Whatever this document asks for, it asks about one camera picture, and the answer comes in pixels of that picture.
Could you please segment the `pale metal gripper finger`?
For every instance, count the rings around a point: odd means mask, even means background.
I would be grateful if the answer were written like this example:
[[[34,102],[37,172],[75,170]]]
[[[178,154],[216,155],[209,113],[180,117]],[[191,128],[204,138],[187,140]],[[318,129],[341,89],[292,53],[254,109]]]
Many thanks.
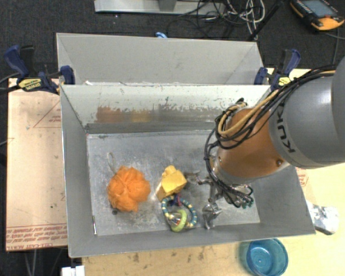
[[[209,177],[201,176],[200,170],[185,172],[185,178],[190,185],[204,185],[204,184],[211,183],[211,180]]]
[[[214,219],[220,215],[222,209],[215,203],[209,202],[202,208],[202,215],[204,218],[204,227],[206,229],[212,229],[214,227]]]

